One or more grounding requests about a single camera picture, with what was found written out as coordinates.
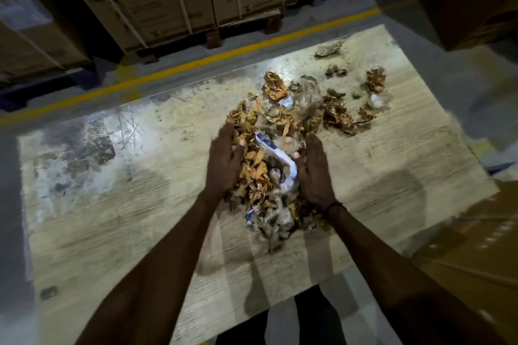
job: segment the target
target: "trash pile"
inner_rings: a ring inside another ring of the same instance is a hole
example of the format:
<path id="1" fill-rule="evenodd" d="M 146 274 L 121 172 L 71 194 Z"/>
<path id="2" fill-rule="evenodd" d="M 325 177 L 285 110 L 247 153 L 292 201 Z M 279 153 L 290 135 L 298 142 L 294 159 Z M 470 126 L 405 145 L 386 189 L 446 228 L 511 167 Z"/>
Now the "trash pile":
<path id="1" fill-rule="evenodd" d="M 346 73 L 335 65 L 329 71 L 341 76 Z M 370 96 L 357 115 L 352 115 L 342 102 L 346 93 L 328 89 L 322 95 L 317 80 L 307 75 L 288 87 L 279 75 L 268 71 L 264 93 L 249 93 L 229 113 L 228 120 L 235 123 L 233 144 L 240 140 L 247 144 L 239 182 L 227 201 L 232 211 L 242 212 L 247 224 L 268 239 L 269 252 L 281 247 L 297 229 L 317 224 L 329 228 L 321 214 L 299 195 L 293 155 L 299 152 L 305 157 L 305 136 L 320 126 L 335 128 L 346 136 L 370 128 L 375 112 L 385 107 L 379 96 L 385 89 L 385 78 L 383 67 L 367 72 Z"/>

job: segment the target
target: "gray floor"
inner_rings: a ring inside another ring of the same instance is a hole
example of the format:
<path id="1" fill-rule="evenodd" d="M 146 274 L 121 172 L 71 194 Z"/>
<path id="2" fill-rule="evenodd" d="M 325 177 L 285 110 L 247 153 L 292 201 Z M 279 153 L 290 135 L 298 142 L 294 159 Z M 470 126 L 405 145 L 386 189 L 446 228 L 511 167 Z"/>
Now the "gray floor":
<path id="1" fill-rule="evenodd" d="M 202 80 L 258 61 L 286 54 L 335 37 L 384 24 L 441 105 L 461 123 L 468 141 L 483 165 L 518 160 L 518 47 L 512 41 L 478 46 L 453 53 L 445 52 L 416 0 L 327 0 L 313 8 L 288 10 L 277 35 L 313 27 L 320 23 L 360 13 L 379 6 L 382 14 L 283 42 L 248 54 L 179 73 L 138 87 L 146 96 Z M 198 60 L 272 38 L 261 32 L 229 38 L 222 48 L 202 46 L 161 58 L 159 63 L 136 65 L 136 76 Z M 118 82 L 114 66 L 98 61 L 105 85 Z M 83 93 L 69 88 L 30 101 L 38 108 Z M 71 119 L 119 104 L 124 93 L 115 93 L 74 107 L 49 113 L 37 120 L 4 126 L 0 140 L 0 344 L 36 344 L 37 319 L 34 315 L 30 262 L 22 231 L 19 160 L 16 135 L 59 120 Z M 426 236 L 418 238 L 415 246 Z M 399 340 L 377 307 L 355 268 L 323 282 L 323 293 L 335 306 L 349 344 L 398 344 Z M 268 344 L 297 343 L 298 322 L 292 299 L 270 311 Z"/>

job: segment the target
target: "hand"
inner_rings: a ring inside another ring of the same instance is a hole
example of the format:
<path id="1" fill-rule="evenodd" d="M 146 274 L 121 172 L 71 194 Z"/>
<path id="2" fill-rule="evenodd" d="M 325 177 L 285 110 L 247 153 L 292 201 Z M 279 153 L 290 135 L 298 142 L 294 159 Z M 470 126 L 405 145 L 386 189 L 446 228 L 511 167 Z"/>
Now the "hand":
<path id="1" fill-rule="evenodd" d="M 305 164 L 299 153 L 294 154 L 301 195 L 318 210 L 323 211 L 336 200 L 327 156 L 322 142 L 313 133 L 306 135 L 306 147 L 308 157 Z"/>
<path id="2" fill-rule="evenodd" d="M 204 193 L 217 201 L 220 201 L 226 192 L 236 187 L 241 172 L 241 160 L 246 143 L 244 140 L 239 142 L 232 153 L 233 133 L 234 123 L 225 123 L 210 146 Z"/>

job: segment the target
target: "wooden surface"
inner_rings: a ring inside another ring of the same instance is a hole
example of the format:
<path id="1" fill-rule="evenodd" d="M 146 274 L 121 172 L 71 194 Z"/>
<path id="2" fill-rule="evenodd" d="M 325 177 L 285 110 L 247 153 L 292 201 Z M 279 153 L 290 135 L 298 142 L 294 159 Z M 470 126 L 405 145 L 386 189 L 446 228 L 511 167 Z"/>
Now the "wooden surface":
<path id="1" fill-rule="evenodd" d="M 33 276 L 58 294 L 38 304 L 42 343 L 74 342 L 112 287 L 182 217 L 203 186 L 209 143 L 226 114 L 268 70 L 346 91 L 387 72 L 390 109 L 355 137 L 324 131 L 338 199 L 387 243 L 456 215 L 496 192 L 460 133 L 383 26 L 241 68 L 19 138 Z M 329 63 L 345 78 L 326 79 Z M 352 264 L 334 233 L 296 232 L 266 255 L 262 237 L 222 204 L 214 216 L 173 343 L 202 342 Z"/>

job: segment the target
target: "person's leg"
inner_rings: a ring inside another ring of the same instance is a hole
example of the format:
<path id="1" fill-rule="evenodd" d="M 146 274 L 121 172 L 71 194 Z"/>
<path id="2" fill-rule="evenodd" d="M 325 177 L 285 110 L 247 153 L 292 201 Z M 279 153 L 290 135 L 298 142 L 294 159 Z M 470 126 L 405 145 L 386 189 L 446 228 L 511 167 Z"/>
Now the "person's leg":
<path id="1" fill-rule="evenodd" d="M 268 311 L 251 317 L 248 321 L 238 324 L 221 333 L 216 338 L 216 345 L 246 343 L 250 345 L 265 345 L 264 332 L 268 322 Z"/>
<path id="2" fill-rule="evenodd" d="M 346 345 L 340 316 L 315 285 L 295 296 L 301 345 Z"/>

